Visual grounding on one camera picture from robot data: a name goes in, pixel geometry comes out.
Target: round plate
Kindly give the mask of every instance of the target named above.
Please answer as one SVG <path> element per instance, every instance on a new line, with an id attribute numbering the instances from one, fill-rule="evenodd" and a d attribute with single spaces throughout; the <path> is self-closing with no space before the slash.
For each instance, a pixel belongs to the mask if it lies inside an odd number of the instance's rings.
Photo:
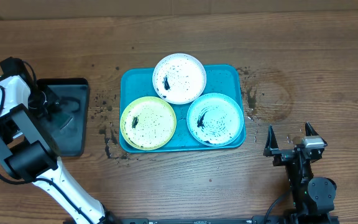
<path id="1" fill-rule="evenodd" d="M 241 133 L 244 117 L 239 105 L 220 93 L 195 100 L 187 112 L 187 126 L 197 141 L 213 147 L 233 142 Z"/>
<path id="2" fill-rule="evenodd" d="M 204 91 L 206 72 L 199 60 L 187 54 L 163 58 L 153 72 L 153 86 L 165 101 L 177 105 L 190 103 Z"/>
<path id="3" fill-rule="evenodd" d="M 172 138 L 177 118 L 172 107 L 158 97 L 146 96 L 122 112 L 120 130 L 125 141 L 140 150 L 158 149 Z"/>

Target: wooden table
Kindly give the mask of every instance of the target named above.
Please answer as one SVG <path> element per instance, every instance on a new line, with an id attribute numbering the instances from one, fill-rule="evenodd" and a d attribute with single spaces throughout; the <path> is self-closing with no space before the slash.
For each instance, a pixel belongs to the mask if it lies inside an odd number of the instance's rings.
<path id="1" fill-rule="evenodd" d="M 234 150 L 127 154 L 109 141 L 108 159 L 99 130 L 119 128 L 122 74 L 175 52 L 237 68 L 245 143 Z M 88 79 L 85 151 L 63 160 L 119 217 L 264 214 L 288 188 L 284 167 L 262 155 L 268 125 L 283 149 L 291 147 L 287 136 L 301 136 L 310 121 L 328 142 L 312 168 L 338 185 L 333 215 L 358 223 L 358 11 L 0 21 L 0 61 L 9 56 L 30 62 L 38 78 Z M 288 199 L 273 213 L 291 206 Z M 37 187 L 0 181 L 0 223 L 66 218 Z"/>

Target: yellow plate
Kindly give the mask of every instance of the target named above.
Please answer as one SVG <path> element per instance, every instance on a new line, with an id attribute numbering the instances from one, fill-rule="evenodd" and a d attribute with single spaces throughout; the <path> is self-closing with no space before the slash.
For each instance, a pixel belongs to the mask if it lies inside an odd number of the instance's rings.
<path id="1" fill-rule="evenodd" d="M 177 127 L 172 107 L 161 98 L 145 96 L 122 112 L 120 129 L 125 141 L 140 150 L 158 149 L 171 140 Z"/>

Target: wooden tabletop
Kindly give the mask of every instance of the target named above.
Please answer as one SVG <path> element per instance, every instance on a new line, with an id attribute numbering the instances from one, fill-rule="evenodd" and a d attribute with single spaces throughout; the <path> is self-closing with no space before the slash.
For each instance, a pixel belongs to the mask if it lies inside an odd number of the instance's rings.
<path id="1" fill-rule="evenodd" d="M 237 68 L 245 143 L 233 150 L 127 154 L 109 141 L 108 159 L 99 130 L 119 128 L 122 75 L 154 67 L 175 52 Z M 264 214 L 288 188 L 284 167 L 262 155 L 268 125 L 284 149 L 310 121 L 328 142 L 312 168 L 337 183 L 332 215 L 358 223 L 358 11 L 0 21 L 0 61 L 10 56 L 28 61 L 38 78 L 89 81 L 85 151 L 63 160 L 83 188 L 119 217 Z M 273 213 L 286 208 L 292 208 L 290 198 Z M 0 223 L 66 218 L 32 184 L 0 181 Z"/>

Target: blue tray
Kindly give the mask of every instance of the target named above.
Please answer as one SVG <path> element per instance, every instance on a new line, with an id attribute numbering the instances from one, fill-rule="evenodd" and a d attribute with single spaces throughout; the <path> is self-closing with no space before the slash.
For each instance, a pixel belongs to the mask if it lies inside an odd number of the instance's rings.
<path id="1" fill-rule="evenodd" d="M 230 65 L 205 65 L 206 71 L 206 86 L 203 94 L 207 93 L 222 93 L 233 100 L 242 108 L 242 97 L 239 82 L 239 74 L 236 69 Z M 135 68 L 128 70 L 121 78 L 121 100 L 119 104 L 119 117 L 121 119 L 122 112 L 125 107 L 132 101 L 143 96 L 156 96 L 154 90 L 152 77 L 154 68 Z M 246 140 L 246 125 L 240 133 L 240 136 L 232 143 L 223 147 L 209 147 L 199 143 L 187 128 L 186 116 L 188 108 L 191 103 L 185 105 L 171 104 L 177 116 L 177 128 L 172 139 L 163 147 L 143 151 L 138 150 L 126 143 L 124 137 L 119 132 L 119 143 L 121 147 L 131 153 L 137 152 L 178 152 L 178 151 L 194 151 L 194 150 L 208 150 L 208 149 L 232 149 L 239 147 Z"/>

